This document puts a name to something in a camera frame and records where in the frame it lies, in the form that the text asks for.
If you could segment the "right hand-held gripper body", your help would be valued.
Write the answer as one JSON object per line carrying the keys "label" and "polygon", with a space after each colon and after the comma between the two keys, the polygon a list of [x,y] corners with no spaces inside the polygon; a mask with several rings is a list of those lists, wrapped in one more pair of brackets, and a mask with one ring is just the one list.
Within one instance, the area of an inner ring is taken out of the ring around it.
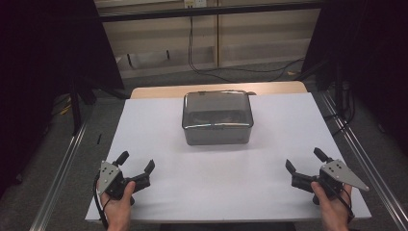
{"label": "right hand-held gripper body", "polygon": [[292,175],[292,186],[303,191],[312,193],[312,182],[319,182],[327,196],[338,194],[344,184],[365,192],[370,190],[370,187],[341,160],[322,165],[318,175],[309,176],[299,172]]}

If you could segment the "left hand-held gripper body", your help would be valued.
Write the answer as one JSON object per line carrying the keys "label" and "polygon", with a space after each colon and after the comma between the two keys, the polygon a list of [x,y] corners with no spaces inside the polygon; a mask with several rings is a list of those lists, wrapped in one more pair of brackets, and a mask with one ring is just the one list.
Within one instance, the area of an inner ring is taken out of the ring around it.
{"label": "left hand-held gripper body", "polygon": [[119,167],[115,165],[115,161],[112,163],[102,162],[99,173],[99,194],[106,193],[110,198],[120,200],[129,182],[136,183],[134,193],[150,186],[150,175],[144,171],[138,176],[125,178]]}

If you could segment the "grey transparent plastic box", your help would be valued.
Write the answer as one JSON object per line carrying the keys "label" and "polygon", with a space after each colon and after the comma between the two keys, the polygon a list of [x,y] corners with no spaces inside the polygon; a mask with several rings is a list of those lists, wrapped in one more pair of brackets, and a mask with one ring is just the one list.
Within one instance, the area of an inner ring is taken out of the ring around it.
{"label": "grey transparent plastic box", "polygon": [[215,145],[248,143],[252,127],[216,127],[210,129],[201,128],[188,130],[182,128],[188,145]]}

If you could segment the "grey transparent box lid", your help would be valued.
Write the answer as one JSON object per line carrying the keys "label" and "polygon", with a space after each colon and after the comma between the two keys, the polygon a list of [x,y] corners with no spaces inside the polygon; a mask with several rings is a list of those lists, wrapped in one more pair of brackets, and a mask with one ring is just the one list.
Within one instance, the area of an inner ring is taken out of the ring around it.
{"label": "grey transparent box lid", "polygon": [[196,91],[184,96],[182,127],[185,130],[253,125],[249,95],[244,90]]}

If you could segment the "person's left hand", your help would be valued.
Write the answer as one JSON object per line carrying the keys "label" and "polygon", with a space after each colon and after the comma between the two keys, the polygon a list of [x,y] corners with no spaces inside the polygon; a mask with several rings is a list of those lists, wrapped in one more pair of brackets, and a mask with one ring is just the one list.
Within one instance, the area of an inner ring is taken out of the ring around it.
{"label": "person's left hand", "polygon": [[120,200],[111,200],[105,192],[100,196],[100,202],[105,207],[104,211],[109,225],[130,225],[130,198],[135,186],[135,182],[128,183]]}

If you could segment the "person's right hand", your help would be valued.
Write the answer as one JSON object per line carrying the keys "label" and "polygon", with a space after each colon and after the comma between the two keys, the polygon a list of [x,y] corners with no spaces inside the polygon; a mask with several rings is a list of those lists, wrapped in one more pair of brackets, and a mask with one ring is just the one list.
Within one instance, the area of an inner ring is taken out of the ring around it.
{"label": "person's right hand", "polygon": [[347,207],[350,205],[352,187],[344,185],[344,190],[340,194],[345,205],[338,198],[329,199],[318,182],[312,182],[311,187],[319,199],[322,227],[323,225],[347,225],[348,227],[349,211]]}

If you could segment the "white board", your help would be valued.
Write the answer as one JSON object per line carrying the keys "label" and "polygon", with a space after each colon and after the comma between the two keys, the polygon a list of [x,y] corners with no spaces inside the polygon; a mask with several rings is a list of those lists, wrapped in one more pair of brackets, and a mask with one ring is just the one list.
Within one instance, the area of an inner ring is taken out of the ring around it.
{"label": "white board", "polygon": [[254,125],[247,144],[187,144],[180,98],[126,101],[107,159],[130,156],[124,176],[155,168],[150,187],[137,192],[132,219],[147,223],[301,221],[317,219],[310,193],[292,187],[292,162],[316,175],[320,148],[341,153],[310,93],[253,95]]}

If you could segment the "black stand leg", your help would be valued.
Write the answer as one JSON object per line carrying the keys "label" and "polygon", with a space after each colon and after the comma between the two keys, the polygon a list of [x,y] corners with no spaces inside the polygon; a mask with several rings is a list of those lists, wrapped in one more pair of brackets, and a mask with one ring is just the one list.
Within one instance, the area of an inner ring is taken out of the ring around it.
{"label": "black stand leg", "polygon": [[69,95],[74,121],[73,135],[76,136],[82,126],[79,98],[82,98],[86,105],[93,105],[96,102],[96,96],[92,91],[91,81],[87,78],[73,78]]}

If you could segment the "wooden table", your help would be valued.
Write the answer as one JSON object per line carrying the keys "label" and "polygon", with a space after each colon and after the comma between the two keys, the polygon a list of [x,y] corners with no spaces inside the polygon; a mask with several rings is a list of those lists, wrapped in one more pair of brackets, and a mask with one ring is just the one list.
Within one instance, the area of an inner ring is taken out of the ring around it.
{"label": "wooden table", "polygon": [[244,90],[247,92],[254,92],[256,95],[305,93],[307,91],[305,85],[299,81],[211,84],[211,85],[136,88],[131,93],[131,99],[183,98],[188,92],[212,91],[212,90]]}

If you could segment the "black curtain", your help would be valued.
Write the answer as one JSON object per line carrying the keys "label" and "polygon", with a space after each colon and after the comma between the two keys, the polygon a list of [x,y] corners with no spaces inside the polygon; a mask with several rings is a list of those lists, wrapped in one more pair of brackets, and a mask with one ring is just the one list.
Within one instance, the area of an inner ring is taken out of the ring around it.
{"label": "black curtain", "polygon": [[0,0],[0,197],[25,168],[72,90],[121,89],[95,0]]}
{"label": "black curtain", "polygon": [[338,73],[408,156],[408,0],[322,0],[302,70]]}

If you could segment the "black horizontal bar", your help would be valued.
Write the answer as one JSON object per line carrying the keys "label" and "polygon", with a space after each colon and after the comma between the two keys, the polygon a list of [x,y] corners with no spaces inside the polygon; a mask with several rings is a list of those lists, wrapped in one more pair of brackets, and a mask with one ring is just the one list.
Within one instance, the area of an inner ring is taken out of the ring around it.
{"label": "black horizontal bar", "polygon": [[163,19],[163,18],[237,14],[237,13],[300,11],[320,9],[324,4],[325,2],[323,0],[312,0],[306,2],[206,7],[140,13],[103,13],[99,16],[99,20],[101,22],[118,22],[118,21],[135,21],[146,19]]}

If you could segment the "metal floor rail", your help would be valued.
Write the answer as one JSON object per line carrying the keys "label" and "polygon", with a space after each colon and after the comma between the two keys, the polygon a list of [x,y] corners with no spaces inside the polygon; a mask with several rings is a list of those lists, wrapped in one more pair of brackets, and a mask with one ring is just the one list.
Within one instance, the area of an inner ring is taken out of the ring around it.
{"label": "metal floor rail", "polygon": [[71,138],[69,146],[64,153],[64,158],[59,165],[56,176],[47,192],[47,195],[41,203],[29,231],[46,231],[46,227],[63,190],[67,174],[72,166],[73,159],[78,152],[78,148],[84,134],[86,133],[87,127],[88,124],[84,122]]}
{"label": "metal floor rail", "polygon": [[395,222],[396,227],[399,231],[408,231],[408,216],[402,204],[398,201],[394,193],[388,187],[352,129],[344,119],[337,115],[334,100],[331,98],[330,94],[327,91],[320,92],[319,95],[326,108],[330,112],[331,116],[334,117],[334,121],[339,127],[340,132],[345,138],[348,146],[351,148],[354,156],[361,165],[362,170],[368,176],[371,183],[371,188],[375,189],[375,191],[377,192],[383,205]]}

